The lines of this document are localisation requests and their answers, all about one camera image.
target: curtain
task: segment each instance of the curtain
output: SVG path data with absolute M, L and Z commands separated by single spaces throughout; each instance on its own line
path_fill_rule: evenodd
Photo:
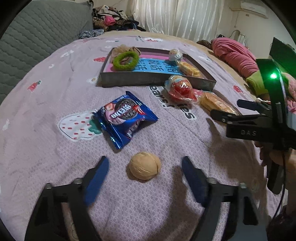
M 130 0 L 131 13 L 149 32 L 180 38 L 212 40 L 217 37 L 224 0 Z

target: fuzzy green ring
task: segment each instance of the fuzzy green ring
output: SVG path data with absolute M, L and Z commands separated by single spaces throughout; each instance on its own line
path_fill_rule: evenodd
M 126 57 L 133 57 L 132 62 L 126 65 L 120 64 L 120 61 Z M 132 71 L 139 62 L 139 55 L 133 51 L 121 53 L 113 59 L 113 66 L 117 71 Z

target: quilted headboard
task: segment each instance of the quilted headboard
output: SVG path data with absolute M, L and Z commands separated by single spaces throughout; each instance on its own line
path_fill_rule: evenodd
M 32 1 L 11 22 L 0 39 L 0 103 L 40 61 L 93 29 L 92 5 Z

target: green light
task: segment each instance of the green light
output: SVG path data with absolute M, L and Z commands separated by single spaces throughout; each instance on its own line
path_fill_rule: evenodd
M 276 75 L 276 73 L 272 73 L 272 74 L 270 75 L 270 77 L 271 77 L 272 79 L 276 79 L 276 78 L 277 78 L 277 75 Z

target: oreo cookie package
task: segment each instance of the oreo cookie package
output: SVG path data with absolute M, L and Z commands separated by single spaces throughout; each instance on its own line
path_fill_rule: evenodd
M 129 91 L 93 114 L 101 128 L 109 133 L 117 149 L 130 142 L 141 122 L 158 120 L 158 117 Z

